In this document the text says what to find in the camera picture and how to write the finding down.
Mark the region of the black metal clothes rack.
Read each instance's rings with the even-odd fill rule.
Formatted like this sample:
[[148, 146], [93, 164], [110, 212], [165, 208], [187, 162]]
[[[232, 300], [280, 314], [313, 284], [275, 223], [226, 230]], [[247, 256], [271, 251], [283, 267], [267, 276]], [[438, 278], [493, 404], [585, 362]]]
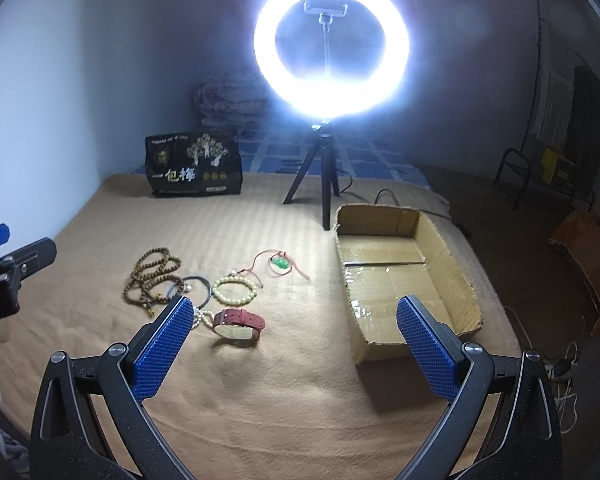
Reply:
[[600, 174], [600, 77], [535, 3], [538, 36], [529, 116], [506, 148], [492, 186], [519, 209], [532, 194], [592, 209]]

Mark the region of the brown cardboard box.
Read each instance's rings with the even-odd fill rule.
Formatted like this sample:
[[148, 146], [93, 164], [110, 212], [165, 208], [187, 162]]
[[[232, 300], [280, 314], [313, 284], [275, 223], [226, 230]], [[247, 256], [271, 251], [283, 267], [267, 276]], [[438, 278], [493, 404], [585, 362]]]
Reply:
[[344, 205], [336, 212], [334, 233], [356, 365], [410, 353], [396, 322], [396, 306], [405, 296], [416, 296], [460, 338], [481, 330], [477, 295], [425, 211]]

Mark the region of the black snack bag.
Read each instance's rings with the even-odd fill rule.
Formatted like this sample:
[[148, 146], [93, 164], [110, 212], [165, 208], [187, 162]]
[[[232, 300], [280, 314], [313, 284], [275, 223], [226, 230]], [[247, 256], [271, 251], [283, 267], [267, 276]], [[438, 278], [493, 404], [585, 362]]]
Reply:
[[238, 133], [198, 128], [146, 136], [145, 174], [158, 197], [238, 195], [244, 180]]

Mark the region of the orange covered stool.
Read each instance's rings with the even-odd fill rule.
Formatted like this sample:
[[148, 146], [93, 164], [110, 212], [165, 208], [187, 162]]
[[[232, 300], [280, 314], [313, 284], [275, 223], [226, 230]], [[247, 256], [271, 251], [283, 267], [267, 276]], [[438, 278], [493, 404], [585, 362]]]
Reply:
[[[550, 244], [568, 252], [584, 275], [588, 290], [600, 309], [600, 214], [571, 211], [550, 237]], [[600, 316], [592, 335], [600, 335]]]

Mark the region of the phone holder clip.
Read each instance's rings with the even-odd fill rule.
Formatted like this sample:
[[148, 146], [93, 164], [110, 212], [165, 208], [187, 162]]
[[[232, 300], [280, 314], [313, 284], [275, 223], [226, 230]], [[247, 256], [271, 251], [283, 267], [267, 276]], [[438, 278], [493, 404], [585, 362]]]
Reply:
[[303, 11], [305, 14], [315, 15], [321, 25], [329, 27], [335, 18], [344, 18], [347, 15], [348, 5], [343, 3], [339, 6], [323, 6], [313, 0], [306, 0], [303, 3]]

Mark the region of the blue bangle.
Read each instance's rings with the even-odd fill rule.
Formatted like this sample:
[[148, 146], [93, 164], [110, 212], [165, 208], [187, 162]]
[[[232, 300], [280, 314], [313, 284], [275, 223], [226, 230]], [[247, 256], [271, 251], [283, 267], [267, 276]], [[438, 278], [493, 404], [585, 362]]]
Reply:
[[200, 304], [195, 304], [193, 302], [195, 309], [204, 310], [204, 308], [208, 306], [208, 303], [211, 300], [212, 287], [211, 287], [211, 283], [201, 275], [189, 274], [189, 275], [182, 276], [177, 283], [170, 286], [170, 288], [166, 292], [166, 298], [171, 300], [175, 296], [187, 297], [192, 292], [193, 282], [201, 284], [202, 286], [204, 286], [204, 289], [206, 290], [206, 296], [204, 297], [204, 300], [202, 300]]

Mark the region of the folded patterned quilt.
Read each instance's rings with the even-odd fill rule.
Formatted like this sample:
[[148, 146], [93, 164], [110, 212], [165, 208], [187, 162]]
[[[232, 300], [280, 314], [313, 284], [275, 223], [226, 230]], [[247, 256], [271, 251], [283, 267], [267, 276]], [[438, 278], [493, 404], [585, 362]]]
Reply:
[[271, 115], [273, 106], [268, 85], [251, 70], [233, 70], [201, 81], [193, 100], [204, 119], [232, 126], [256, 124]]

